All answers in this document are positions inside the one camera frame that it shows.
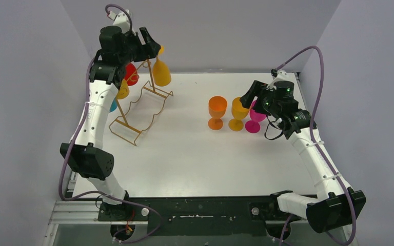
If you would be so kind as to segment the pink wine glass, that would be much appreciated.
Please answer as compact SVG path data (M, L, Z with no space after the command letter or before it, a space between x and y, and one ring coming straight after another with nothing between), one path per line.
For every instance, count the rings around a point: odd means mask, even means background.
M245 123L245 129L249 133L258 133L261 129L260 122L266 119L266 115L262 113L256 112L253 107L256 103L256 100L254 100L251 104L250 110L249 110L249 117L250 120Z

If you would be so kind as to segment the orange wine glass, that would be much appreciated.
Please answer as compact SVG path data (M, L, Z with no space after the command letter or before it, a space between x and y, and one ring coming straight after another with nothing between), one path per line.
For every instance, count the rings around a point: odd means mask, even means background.
M211 119L208 121L208 127L212 130L220 130L223 127L222 117L227 109L227 100L222 96L214 96L208 102L208 110Z

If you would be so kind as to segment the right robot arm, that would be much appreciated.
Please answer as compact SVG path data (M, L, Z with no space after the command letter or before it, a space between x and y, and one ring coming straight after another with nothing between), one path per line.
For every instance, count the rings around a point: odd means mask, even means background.
M316 189L316 198L286 190L271 194L269 215L277 220L288 213L304 218L317 233L354 225L366 197L355 191L332 164L318 129L307 110L293 96L294 83L281 80L268 85L255 80L240 98L243 107L276 119L282 134L296 149Z

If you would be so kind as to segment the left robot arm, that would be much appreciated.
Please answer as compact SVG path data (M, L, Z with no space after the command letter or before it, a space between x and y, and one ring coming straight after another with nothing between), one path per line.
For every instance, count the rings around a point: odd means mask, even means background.
M65 165L91 182L94 194L102 197L101 214L119 221L130 218L134 205L128 192L113 175L114 156L103 149L106 120L125 77L126 66L155 58L161 45L146 27L139 29L142 37L118 26L100 30L101 48L90 61L86 75L86 99L81 120L70 143L63 143L60 153Z

